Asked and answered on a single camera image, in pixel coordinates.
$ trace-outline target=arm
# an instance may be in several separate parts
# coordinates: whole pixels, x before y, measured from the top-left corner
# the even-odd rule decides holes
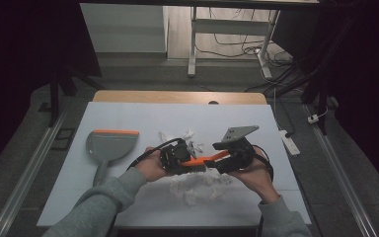
[[[254,146],[257,154],[264,156]],[[275,190],[266,165],[254,159],[245,170],[234,171],[236,177],[262,199],[259,208],[264,218],[263,236],[311,236],[310,230],[297,211],[290,211],[282,196]]]
[[[166,175],[156,151],[120,177],[110,177],[101,186],[87,190],[43,236],[106,236],[114,216],[133,204],[139,189]]]

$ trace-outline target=hand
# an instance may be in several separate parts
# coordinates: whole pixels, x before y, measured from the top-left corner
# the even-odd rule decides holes
[[[260,148],[254,146],[254,149],[258,155],[264,157]],[[254,158],[248,168],[230,172],[229,175],[242,181],[246,187],[257,193],[264,203],[272,203],[279,199],[279,194],[273,187],[266,165],[258,159]]]
[[[153,147],[147,147],[146,151],[153,150]],[[161,151],[157,150],[140,161],[135,168],[139,170],[147,182],[157,181],[169,174],[162,168]]]

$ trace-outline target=white adapter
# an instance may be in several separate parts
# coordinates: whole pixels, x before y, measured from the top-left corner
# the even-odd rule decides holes
[[[311,124],[311,123],[315,123],[316,121],[319,120],[319,117],[317,115],[313,115],[313,116],[310,116],[310,117],[307,117],[307,121]]]
[[[286,133],[287,133],[286,130],[281,130],[279,132],[279,135],[281,136],[282,142],[284,142],[285,148],[287,148],[288,153],[290,153],[290,155],[300,154],[300,150],[294,144],[293,139],[291,139],[291,137],[285,137]]]

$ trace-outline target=gray sleeve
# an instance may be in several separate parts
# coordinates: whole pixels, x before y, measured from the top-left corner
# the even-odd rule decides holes
[[[101,186],[87,190],[43,236],[106,236],[114,216],[133,204],[145,184],[143,175],[133,167],[119,178],[108,178]]]
[[[312,236],[297,211],[290,211],[283,197],[271,204],[259,204],[264,217],[263,236]]]

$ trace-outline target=person's left hand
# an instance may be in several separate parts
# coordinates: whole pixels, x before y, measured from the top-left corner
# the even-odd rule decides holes
[[[147,182],[154,182],[169,174],[162,168],[161,151],[157,150],[140,161],[135,168],[139,170]]]

